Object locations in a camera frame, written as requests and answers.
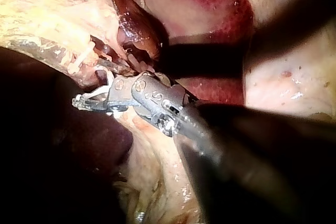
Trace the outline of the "right arm instrument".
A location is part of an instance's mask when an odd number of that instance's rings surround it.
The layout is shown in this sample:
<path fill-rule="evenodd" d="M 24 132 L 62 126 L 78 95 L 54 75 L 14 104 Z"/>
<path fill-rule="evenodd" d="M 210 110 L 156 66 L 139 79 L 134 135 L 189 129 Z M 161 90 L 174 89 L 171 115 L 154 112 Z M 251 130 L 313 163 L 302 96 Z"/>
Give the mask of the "right arm instrument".
<path fill-rule="evenodd" d="M 107 97 L 107 105 L 133 107 L 138 116 L 168 137 L 173 135 L 176 118 L 188 102 L 189 95 L 181 85 L 166 85 L 149 72 L 115 77 Z"/>

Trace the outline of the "right arm instrument jaw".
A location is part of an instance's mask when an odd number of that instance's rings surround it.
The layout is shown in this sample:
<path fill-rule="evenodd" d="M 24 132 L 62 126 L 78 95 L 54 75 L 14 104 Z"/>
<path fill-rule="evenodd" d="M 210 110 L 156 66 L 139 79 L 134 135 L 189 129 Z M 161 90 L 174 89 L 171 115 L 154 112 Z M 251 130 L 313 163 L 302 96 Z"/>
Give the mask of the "right arm instrument jaw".
<path fill-rule="evenodd" d="M 111 72 L 115 74 L 119 74 L 122 76 L 136 76 L 137 75 L 137 72 L 131 69 L 130 67 L 127 67 L 125 65 L 121 65 L 115 62 L 111 62 L 108 60 L 99 59 L 97 61 L 97 64 L 103 67 L 106 67 L 108 70 L 110 70 Z"/>
<path fill-rule="evenodd" d="M 106 97 L 85 98 L 83 94 L 72 98 L 72 106 L 78 110 L 91 112 L 113 112 L 116 110 L 114 106 L 108 105 Z"/>

